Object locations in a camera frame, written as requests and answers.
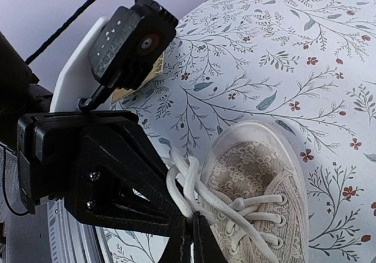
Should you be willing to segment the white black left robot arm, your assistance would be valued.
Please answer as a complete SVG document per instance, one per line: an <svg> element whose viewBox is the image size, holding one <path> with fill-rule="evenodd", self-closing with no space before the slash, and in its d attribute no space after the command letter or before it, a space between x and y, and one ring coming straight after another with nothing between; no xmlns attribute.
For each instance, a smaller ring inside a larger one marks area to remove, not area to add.
<svg viewBox="0 0 376 263"><path fill-rule="evenodd" d="M129 111L49 113L51 92L1 39L1 142L18 156L21 200L63 199L83 224L190 238L162 159Z"/></svg>

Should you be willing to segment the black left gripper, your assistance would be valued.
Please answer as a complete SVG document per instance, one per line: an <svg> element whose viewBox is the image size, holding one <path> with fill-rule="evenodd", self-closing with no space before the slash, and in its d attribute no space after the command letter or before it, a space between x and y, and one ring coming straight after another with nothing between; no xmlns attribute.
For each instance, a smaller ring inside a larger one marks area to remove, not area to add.
<svg viewBox="0 0 376 263"><path fill-rule="evenodd" d="M184 162L160 157L129 111L26 114L18 122L21 200L63 200L82 224L170 237L194 208L176 182Z"/></svg>

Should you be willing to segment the cream lace platform sneaker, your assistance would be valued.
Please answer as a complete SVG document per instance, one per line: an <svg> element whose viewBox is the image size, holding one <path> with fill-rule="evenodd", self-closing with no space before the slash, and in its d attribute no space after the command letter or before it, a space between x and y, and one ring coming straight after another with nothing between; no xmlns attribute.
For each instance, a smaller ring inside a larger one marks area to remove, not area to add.
<svg viewBox="0 0 376 263"><path fill-rule="evenodd" d="M232 125L206 161L176 148L166 159L168 192L189 220L200 213L227 262L307 262L308 200L287 139L267 124Z"/></svg>

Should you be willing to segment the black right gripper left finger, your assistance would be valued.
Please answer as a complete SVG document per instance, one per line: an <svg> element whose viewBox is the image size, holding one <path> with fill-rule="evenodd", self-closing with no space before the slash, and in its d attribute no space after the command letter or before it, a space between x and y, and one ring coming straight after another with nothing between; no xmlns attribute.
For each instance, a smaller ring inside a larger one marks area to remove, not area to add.
<svg viewBox="0 0 376 263"><path fill-rule="evenodd" d="M191 232L189 223L182 218L173 229L159 263L190 263Z"/></svg>

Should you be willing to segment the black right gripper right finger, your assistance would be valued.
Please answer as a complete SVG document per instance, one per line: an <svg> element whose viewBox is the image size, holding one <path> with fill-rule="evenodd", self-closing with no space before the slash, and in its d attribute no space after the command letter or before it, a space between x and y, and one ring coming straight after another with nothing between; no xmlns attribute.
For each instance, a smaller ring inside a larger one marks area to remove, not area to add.
<svg viewBox="0 0 376 263"><path fill-rule="evenodd" d="M198 263L227 263L210 225L199 212L193 216L194 261Z"/></svg>

